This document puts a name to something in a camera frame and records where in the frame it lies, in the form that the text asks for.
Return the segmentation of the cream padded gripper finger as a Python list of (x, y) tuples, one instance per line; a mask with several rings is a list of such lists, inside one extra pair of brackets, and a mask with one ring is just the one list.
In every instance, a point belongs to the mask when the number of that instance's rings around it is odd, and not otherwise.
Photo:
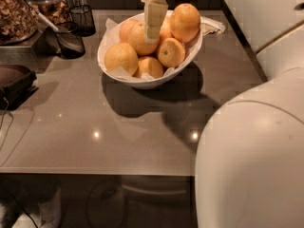
[(149, 0), (144, 5), (145, 41), (155, 43), (159, 40), (161, 26), (166, 16), (166, 0)]

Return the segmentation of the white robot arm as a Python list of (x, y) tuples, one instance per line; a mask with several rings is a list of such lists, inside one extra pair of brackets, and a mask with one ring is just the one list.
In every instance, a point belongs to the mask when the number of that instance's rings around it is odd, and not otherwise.
[(304, 228), (304, 0), (224, 0), (266, 83), (224, 104), (196, 156), (199, 228)]

